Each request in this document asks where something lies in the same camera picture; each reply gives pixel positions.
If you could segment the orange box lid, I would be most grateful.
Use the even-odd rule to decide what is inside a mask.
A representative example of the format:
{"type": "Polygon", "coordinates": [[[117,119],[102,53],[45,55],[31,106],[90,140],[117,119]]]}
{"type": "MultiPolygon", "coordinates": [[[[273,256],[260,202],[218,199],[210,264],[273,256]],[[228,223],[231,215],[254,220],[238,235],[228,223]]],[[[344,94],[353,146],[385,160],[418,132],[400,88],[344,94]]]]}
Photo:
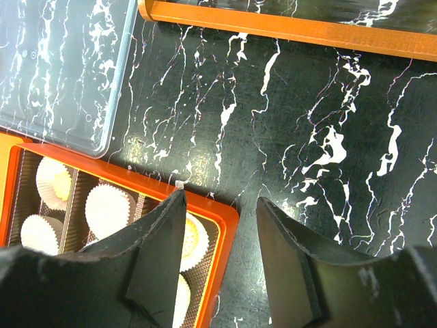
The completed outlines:
{"type": "Polygon", "coordinates": [[[14,194],[14,179],[20,161],[20,148],[14,146],[32,143],[28,137],[1,132],[1,220],[6,218],[14,194]]]}

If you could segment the white paper cup back-left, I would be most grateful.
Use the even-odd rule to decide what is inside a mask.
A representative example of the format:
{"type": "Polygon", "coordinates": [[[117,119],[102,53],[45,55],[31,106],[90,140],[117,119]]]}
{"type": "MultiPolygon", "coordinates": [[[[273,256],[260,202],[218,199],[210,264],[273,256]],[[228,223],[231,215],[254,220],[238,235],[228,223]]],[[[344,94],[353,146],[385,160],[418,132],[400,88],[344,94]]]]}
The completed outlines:
{"type": "Polygon", "coordinates": [[[68,200],[63,202],[53,191],[55,174],[70,170],[61,162],[43,157],[36,172],[36,186],[42,201],[52,210],[66,211],[68,200]]]}

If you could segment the wooden dish rack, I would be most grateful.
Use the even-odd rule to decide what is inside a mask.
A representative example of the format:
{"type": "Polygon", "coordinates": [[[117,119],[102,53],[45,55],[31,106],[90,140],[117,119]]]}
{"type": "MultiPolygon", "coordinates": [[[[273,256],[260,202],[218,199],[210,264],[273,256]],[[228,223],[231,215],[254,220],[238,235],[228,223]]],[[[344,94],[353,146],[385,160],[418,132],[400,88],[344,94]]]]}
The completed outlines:
{"type": "Polygon", "coordinates": [[[359,25],[209,8],[167,1],[138,1],[147,21],[206,27],[390,56],[436,61],[436,36],[359,25]]]}

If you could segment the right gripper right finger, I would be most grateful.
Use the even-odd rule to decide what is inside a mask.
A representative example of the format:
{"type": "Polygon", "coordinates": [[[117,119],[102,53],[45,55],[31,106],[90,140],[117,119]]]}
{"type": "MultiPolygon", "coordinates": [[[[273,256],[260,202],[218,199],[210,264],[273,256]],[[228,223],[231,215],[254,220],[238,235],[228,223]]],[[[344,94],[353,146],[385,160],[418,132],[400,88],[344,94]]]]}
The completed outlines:
{"type": "Polygon", "coordinates": [[[257,201],[257,228],[274,327],[407,327],[403,259],[379,259],[257,201]]]}

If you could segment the white paper cup back-right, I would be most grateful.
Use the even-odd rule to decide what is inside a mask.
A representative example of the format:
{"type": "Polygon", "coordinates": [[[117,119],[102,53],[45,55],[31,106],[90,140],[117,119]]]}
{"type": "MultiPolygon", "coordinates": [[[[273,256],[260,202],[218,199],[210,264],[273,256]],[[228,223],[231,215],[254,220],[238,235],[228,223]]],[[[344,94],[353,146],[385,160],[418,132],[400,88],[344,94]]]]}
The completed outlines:
{"type": "Polygon", "coordinates": [[[190,219],[198,229],[199,243],[196,250],[188,258],[181,257],[180,271],[184,272],[198,265],[208,251],[209,237],[203,224],[194,215],[186,213],[186,220],[190,219]]]}

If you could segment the orange compartment cookie box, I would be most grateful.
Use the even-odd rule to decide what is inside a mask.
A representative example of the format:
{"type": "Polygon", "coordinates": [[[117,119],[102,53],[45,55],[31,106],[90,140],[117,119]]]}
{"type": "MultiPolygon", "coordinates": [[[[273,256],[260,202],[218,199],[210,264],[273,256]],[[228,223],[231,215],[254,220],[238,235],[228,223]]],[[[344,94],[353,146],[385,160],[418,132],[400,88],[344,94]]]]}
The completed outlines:
{"type": "Polygon", "coordinates": [[[1,150],[2,327],[208,327],[236,210],[51,145],[1,150]]]}

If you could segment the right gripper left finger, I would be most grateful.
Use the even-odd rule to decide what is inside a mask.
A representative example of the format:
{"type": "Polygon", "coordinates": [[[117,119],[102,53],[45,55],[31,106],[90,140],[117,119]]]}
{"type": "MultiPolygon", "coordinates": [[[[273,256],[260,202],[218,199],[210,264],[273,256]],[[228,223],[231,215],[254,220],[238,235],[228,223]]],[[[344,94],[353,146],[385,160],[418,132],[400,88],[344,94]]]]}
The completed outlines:
{"type": "Polygon", "coordinates": [[[182,258],[186,194],[174,191],[119,232],[85,247],[79,327],[171,327],[182,258]]]}

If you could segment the white paper cup front-left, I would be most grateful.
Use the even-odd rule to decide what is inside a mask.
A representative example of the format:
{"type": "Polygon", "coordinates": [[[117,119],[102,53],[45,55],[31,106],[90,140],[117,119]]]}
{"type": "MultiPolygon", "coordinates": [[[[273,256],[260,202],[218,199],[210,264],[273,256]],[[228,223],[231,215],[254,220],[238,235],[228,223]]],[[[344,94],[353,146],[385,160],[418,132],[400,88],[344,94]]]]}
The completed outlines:
{"type": "Polygon", "coordinates": [[[21,245],[49,256],[59,253],[63,223],[53,217],[30,215],[20,229],[21,245]]]}

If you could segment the white paper cup front-right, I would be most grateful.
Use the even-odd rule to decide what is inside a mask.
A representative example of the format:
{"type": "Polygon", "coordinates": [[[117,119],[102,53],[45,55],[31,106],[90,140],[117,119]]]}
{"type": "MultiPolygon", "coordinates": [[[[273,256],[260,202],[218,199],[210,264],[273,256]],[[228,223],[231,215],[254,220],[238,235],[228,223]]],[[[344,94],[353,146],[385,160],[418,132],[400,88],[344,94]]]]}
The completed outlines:
{"type": "Polygon", "coordinates": [[[179,274],[178,286],[175,298],[175,307],[173,313],[173,328],[180,328],[191,302],[191,290],[185,278],[179,274]]]}

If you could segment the white paper cup back-middle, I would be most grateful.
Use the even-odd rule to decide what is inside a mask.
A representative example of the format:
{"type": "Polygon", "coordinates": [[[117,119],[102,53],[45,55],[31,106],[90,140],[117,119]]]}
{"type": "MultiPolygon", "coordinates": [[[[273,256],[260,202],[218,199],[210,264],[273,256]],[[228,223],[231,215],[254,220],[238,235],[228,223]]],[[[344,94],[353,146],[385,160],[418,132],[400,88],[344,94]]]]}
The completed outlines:
{"type": "Polygon", "coordinates": [[[94,236],[102,240],[130,224],[135,209],[135,199],[129,193],[109,184],[101,184],[87,196],[85,218],[94,236]]]}

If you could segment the yellow round cookie top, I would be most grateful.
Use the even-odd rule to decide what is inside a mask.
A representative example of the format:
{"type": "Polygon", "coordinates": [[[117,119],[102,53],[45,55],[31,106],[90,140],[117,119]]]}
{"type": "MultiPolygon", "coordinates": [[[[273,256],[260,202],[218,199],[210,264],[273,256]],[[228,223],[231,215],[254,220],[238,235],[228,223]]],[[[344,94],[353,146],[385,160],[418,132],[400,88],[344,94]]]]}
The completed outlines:
{"type": "Polygon", "coordinates": [[[190,219],[186,220],[184,240],[182,247],[182,257],[188,258],[196,250],[199,243],[198,229],[190,219]]]}

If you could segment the clear plastic tray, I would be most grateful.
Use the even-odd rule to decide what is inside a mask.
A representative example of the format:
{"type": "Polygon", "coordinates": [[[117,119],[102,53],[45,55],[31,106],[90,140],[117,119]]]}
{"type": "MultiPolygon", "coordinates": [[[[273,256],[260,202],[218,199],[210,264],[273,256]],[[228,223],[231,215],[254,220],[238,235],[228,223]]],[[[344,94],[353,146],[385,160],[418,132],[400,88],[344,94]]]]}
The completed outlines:
{"type": "Polygon", "coordinates": [[[1,127],[102,157],[136,17],[136,1],[2,1],[1,127]]]}

